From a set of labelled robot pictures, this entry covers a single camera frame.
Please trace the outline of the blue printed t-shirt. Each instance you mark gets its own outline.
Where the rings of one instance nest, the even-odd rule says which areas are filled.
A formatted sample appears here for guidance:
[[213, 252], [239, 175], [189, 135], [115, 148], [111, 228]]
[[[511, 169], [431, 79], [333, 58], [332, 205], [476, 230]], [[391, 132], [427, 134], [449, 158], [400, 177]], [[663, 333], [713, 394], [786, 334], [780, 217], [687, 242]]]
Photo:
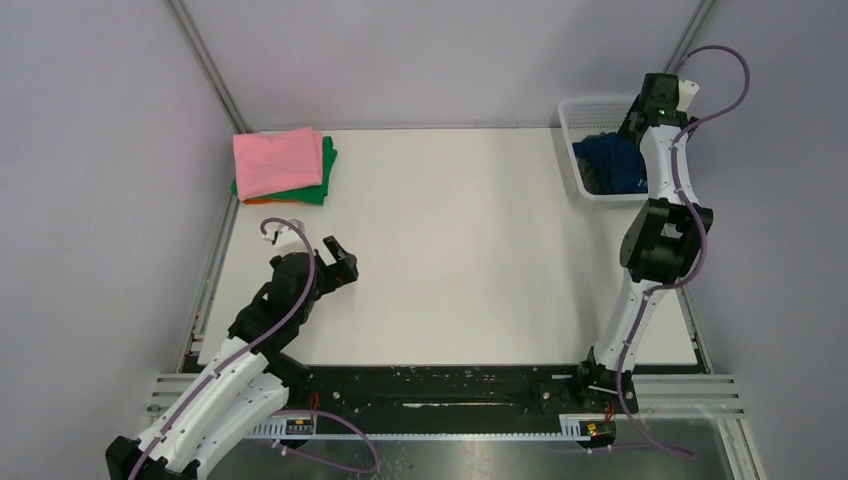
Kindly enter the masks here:
[[572, 144], [586, 190], [595, 195], [648, 192], [645, 162], [639, 149], [615, 133], [590, 135]]

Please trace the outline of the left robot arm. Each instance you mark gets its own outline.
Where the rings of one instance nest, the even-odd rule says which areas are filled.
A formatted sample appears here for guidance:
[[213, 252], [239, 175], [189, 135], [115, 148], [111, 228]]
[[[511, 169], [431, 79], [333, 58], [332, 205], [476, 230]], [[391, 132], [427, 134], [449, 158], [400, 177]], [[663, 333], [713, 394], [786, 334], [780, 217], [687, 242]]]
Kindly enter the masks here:
[[357, 258], [333, 236], [331, 254], [298, 245], [270, 261], [272, 276], [236, 315], [214, 358], [179, 398], [134, 438], [116, 437], [112, 479], [205, 479], [254, 427], [309, 401], [309, 369], [284, 353], [314, 304], [357, 281]]

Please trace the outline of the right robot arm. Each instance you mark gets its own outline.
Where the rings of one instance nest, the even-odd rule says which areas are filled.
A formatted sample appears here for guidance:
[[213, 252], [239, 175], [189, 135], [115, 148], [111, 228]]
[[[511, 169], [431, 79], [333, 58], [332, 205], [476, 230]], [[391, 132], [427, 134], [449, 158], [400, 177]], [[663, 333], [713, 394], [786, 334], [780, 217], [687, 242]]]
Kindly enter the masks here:
[[648, 197], [625, 233], [619, 253], [624, 270], [612, 316], [570, 382], [583, 410], [636, 409], [632, 372], [649, 319], [666, 291], [693, 270], [713, 212], [699, 206], [689, 176], [687, 109], [697, 84], [664, 73], [645, 76], [619, 129], [639, 148]]

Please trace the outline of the orange folded t-shirt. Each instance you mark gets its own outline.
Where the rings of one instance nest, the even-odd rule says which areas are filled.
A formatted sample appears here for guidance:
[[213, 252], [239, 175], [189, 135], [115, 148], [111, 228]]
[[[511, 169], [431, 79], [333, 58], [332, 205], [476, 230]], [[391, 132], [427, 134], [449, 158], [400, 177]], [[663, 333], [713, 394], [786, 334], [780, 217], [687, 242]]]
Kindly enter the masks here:
[[244, 204], [246, 205], [267, 205], [267, 204], [281, 204], [281, 203], [297, 203], [297, 200], [290, 199], [279, 199], [279, 198], [255, 198], [255, 199], [246, 199], [244, 200]]

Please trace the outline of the pink folded t-shirt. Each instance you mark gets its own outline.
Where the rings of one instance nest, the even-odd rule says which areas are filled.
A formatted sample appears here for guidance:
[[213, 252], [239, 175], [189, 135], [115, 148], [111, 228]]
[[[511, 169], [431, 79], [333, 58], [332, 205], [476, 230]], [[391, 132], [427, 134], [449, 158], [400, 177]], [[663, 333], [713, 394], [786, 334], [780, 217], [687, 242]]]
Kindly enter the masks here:
[[277, 134], [238, 134], [232, 146], [239, 200], [323, 183], [320, 130], [304, 127]]

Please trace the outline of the white plastic basket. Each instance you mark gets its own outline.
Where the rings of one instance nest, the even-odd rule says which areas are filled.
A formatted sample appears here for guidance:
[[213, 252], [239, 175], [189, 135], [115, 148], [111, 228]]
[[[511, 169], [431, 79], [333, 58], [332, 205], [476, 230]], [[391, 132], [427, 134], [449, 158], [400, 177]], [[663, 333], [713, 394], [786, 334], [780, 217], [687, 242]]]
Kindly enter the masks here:
[[643, 157], [617, 134], [632, 100], [621, 95], [571, 97], [557, 105], [567, 169], [579, 193], [608, 206], [634, 206], [647, 199]]

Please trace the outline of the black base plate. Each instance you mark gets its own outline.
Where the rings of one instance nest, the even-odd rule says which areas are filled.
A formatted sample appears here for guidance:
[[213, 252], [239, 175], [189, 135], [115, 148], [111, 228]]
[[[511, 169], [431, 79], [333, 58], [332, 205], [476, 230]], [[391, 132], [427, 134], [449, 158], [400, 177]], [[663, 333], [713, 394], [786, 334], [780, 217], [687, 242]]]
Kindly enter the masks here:
[[553, 434], [562, 415], [609, 420], [570, 392], [577, 365], [312, 366], [285, 407], [315, 407], [369, 435]]

